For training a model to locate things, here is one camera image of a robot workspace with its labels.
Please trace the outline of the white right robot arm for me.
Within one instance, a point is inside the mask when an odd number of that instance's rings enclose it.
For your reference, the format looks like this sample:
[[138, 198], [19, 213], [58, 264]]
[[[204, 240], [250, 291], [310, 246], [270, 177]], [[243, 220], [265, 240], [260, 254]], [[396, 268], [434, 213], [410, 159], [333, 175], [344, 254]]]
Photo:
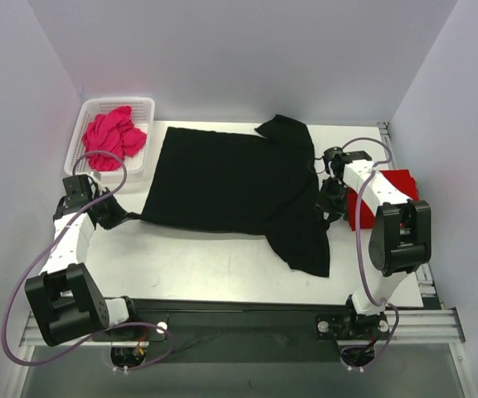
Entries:
[[[364, 151], [346, 152], [332, 147], [322, 156], [328, 177], [323, 180], [316, 207], [328, 215], [331, 224], [347, 211], [349, 190], [357, 192], [355, 242], [361, 287], [349, 296], [352, 311], [340, 321], [345, 335], [360, 338], [371, 328], [369, 316], [384, 311], [390, 298], [410, 274], [429, 262], [432, 254], [430, 205], [413, 200], [399, 191], [378, 170]], [[375, 268], [367, 280], [360, 233], [360, 210], [365, 204], [374, 213], [368, 242], [368, 257]]]

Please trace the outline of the black t shirt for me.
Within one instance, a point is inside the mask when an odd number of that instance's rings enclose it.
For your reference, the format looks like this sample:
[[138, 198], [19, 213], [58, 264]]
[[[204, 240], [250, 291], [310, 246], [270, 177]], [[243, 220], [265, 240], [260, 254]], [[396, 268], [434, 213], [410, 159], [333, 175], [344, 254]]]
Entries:
[[255, 134], [170, 127], [135, 219], [192, 231], [263, 235], [293, 270], [329, 277], [329, 240], [308, 127], [282, 115]]

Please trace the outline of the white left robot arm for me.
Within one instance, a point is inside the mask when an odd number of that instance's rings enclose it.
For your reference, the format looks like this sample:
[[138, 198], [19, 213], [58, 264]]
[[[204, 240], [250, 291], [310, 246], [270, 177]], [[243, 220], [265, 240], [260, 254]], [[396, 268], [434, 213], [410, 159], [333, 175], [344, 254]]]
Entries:
[[62, 182], [66, 194], [53, 216], [54, 246], [39, 275], [24, 285], [43, 340], [55, 347], [111, 328], [120, 340], [132, 341], [141, 331], [134, 303], [126, 296], [105, 298], [85, 265], [96, 228], [111, 230], [127, 221], [129, 213], [98, 172]]

